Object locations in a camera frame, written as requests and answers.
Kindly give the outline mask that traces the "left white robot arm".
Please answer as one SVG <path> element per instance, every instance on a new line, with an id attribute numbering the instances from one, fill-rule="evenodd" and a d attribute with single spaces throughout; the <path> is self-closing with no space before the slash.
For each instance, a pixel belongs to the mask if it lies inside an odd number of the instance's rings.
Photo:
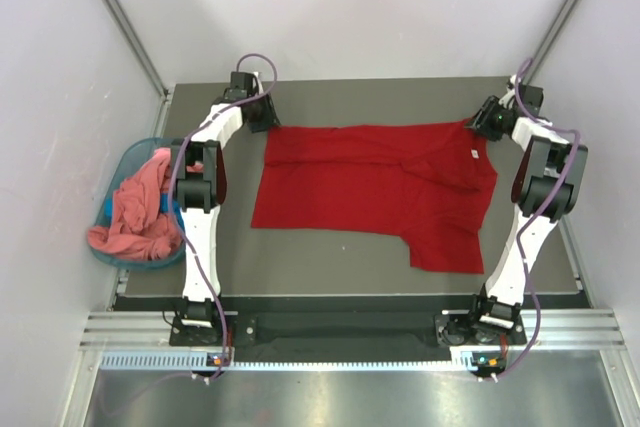
<path id="1" fill-rule="evenodd" d="M 189 306 L 212 305 L 221 292 L 216 229 L 227 193 L 223 150 L 243 127 L 264 132 L 278 124 L 270 92 L 260 74 L 236 70 L 195 131 L 171 146 L 170 194 L 180 211 L 177 222 L 186 260 L 182 296 Z"/>

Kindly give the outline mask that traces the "red t shirt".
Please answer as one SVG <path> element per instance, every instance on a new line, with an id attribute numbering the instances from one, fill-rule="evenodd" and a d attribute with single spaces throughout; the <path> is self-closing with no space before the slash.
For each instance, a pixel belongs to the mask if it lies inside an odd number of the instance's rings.
<path id="1" fill-rule="evenodd" d="M 487 144 L 462 121 L 275 129 L 251 225 L 398 237 L 414 268 L 481 274 L 497 182 Z"/>

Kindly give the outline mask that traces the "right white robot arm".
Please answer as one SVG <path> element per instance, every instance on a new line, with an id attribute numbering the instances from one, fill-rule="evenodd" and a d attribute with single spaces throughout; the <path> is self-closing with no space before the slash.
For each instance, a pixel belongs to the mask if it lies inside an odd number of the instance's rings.
<path id="1" fill-rule="evenodd" d="M 467 317 L 469 335 L 487 343 L 512 331 L 538 254 L 558 222 L 574 209 L 588 159 L 580 134 L 556 128 L 539 116 L 543 89 L 507 83 L 506 93 L 489 97 L 466 128 L 498 141 L 509 137 L 523 150 L 511 189 L 514 219 L 500 260 Z"/>

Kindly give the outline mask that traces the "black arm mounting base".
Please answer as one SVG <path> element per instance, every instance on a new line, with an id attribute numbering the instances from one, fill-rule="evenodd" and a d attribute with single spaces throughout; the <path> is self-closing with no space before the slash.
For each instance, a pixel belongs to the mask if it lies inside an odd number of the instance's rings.
<path id="1" fill-rule="evenodd" d="M 231 349 L 240 361 L 444 360 L 458 346 L 511 345 L 525 336 L 518 318 L 506 333 L 476 329 L 478 295 L 226 298 L 215 306 L 167 303 L 173 346 Z"/>

